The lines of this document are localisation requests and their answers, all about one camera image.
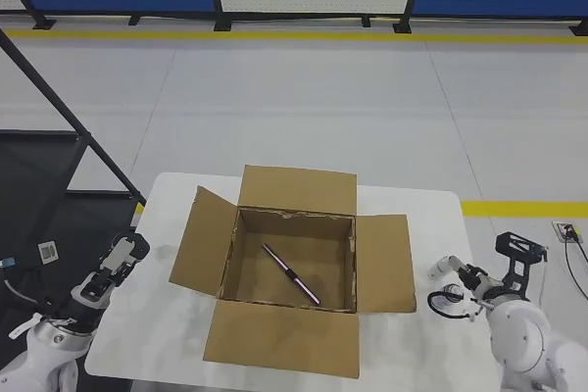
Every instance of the white table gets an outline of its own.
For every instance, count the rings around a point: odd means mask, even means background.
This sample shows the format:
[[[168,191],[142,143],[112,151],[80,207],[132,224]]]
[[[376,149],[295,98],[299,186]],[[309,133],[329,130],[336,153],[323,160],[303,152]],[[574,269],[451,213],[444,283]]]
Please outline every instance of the white table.
[[[85,369],[94,375],[249,391],[457,391],[499,390],[484,317],[471,324],[433,314],[426,277],[444,255],[472,262],[458,197],[450,192],[358,186],[360,215],[407,214],[417,312],[362,315],[359,379],[216,364],[203,352],[216,300],[168,283],[196,186],[231,203],[241,178],[162,173],[137,231],[150,243],[148,257],[111,298]],[[456,281],[455,276],[447,280]]]

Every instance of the electrical socket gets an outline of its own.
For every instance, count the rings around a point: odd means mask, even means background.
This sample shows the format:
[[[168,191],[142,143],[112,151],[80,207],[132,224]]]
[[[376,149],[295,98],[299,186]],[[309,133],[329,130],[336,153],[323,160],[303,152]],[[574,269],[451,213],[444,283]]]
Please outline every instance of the electrical socket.
[[[556,231],[556,235],[562,244],[566,241],[568,242],[575,242],[572,238],[566,238],[566,229],[565,227],[569,224],[572,225],[572,229],[575,230],[577,233],[577,237],[579,238],[579,243],[583,244],[584,240],[581,238],[581,231],[579,231],[579,227],[577,227],[574,223],[569,221],[552,221],[551,224],[553,225],[553,230]]]

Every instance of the gray floor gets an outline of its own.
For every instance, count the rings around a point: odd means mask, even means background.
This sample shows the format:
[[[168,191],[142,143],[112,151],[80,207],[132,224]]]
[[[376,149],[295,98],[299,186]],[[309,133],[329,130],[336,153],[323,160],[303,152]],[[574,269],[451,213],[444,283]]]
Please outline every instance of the gray floor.
[[[57,27],[100,25],[124,28],[81,19]],[[466,32],[450,23],[428,28]],[[471,28],[510,31],[501,24]],[[569,35],[559,24],[512,31]],[[354,172],[361,184],[450,190],[464,200],[588,201],[588,46],[16,43],[146,195],[160,172],[240,175],[245,164],[256,164]],[[0,127],[68,128],[1,52]],[[72,187],[122,189],[93,154]],[[558,331],[588,347],[588,305],[567,273],[551,221],[473,218],[466,228],[475,260],[495,276],[506,269],[494,251],[497,233],[511,230],[549,245],[550,263],[536,268],[529,296],[538,300],[547,274],[545,312]],[[588,220],[575,222],[588,253]],[[588,269],[577,251],[570,255],[588,288]],[[176,388],[136,383],[134,390],[183,390]]]

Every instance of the cardboard box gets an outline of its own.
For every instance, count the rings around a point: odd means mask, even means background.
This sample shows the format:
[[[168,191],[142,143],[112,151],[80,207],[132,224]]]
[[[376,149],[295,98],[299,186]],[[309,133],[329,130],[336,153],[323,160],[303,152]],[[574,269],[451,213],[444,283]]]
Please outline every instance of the cardboard box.
[[[416,310],[407,218],[357,217],[339,172],[247,166],[238,206],[199,187],[170,282],[218,298],[203,359],[229,364],[357,378],[357,313]]]

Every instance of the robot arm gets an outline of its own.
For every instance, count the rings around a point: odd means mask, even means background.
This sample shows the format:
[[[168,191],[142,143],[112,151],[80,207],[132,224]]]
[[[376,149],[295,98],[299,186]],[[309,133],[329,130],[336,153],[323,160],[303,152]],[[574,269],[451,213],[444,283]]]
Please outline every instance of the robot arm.
[[[510,258],[502,280],[455,256],[440,260],[429,276],[437,280],[456,272],[472,293],[471,300],[486,309],[492,353],[504,369],[502,388],[532,392],[547,386],[558,392],[588,392],[588,350],[555,333],[544,312],[525,297],[529,267],[546,258],[546,248],[507,232],[497,237],[496,250]]]
[[[16,328],[9,336],[15,339],[27,331],[27,351],[0,370],[0,392],[75,391],[74,360],[89,350],[113,290],[149,251],[140,234],[118,235],[98,270],[75,287],[65,303]]]

